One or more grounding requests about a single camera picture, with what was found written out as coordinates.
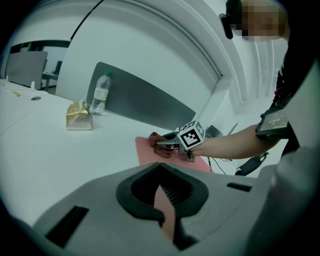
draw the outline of black cable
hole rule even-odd
[[[216,159],[214,159],[214,158],[212,158],[212,159],[215,161],[216,165],[220,168],[220,170],[221,170],[224,174],[226,174],[226,173],[224,172],[224,170],[221,169],[221,167],[220,167],[220,165],[218,164],[218,162],[216,161]]]
[[[209,166],[210,166],[210,173],[213,173],[214,171],[212,170],[212,166],[211,166],[211,162],[210,162],[210,158],[208,157],[208,161],[209,161]]]
[[[80,22],[80,24],[78,25],[78,27],[75,29],[75,31],[73,32],[70,40],[72,41],[72,39],[74,39],[76,33],[78,32],[79,28],[81,27],[81,25],[85,22],[85,20],[89,17],[89,15],[94,11],[94,9],[96,9],[104,0],[101,0],[100,2],[98,2],[90,11],[89,13],[83,18],[83,20]]]

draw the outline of white table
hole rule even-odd
[[[68,131],[70,100],[6,87],[21,89],[21,96],[0,87],[0,195],[29,225],[84,183],[138,166],[135,137],[169,132],[111,113],[94,116],[93,130]],[[34,96],[41,100],[31,101]]]

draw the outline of person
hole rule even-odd
[[[307,2],[291,0],[228,0],[226,14],[220,15],[225,35],[233,32],[246,40],[274,40],[283,38],[288,43],[283,65],[278,72],[276,92],[270,108],[289,102],[298,90],[316,59],[317,40],[314,9]],[[206,139],[191,149],[193,156],[220,159],[245,159],[261,155],[279,140],[256,136],[258,124],[238,133]],[[299,148],[294,134],[282,153],[285,155]]]

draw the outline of chair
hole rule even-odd
[[[268,152],[250,158],[247,162],[245,162],[243,165],[239,167],[240,170],[238,170],[235,173],[235,175],[237,176],[249,175],[250,173],[258,169],[262,165],[262,163],[267,159],[267,155],[269,155]]]

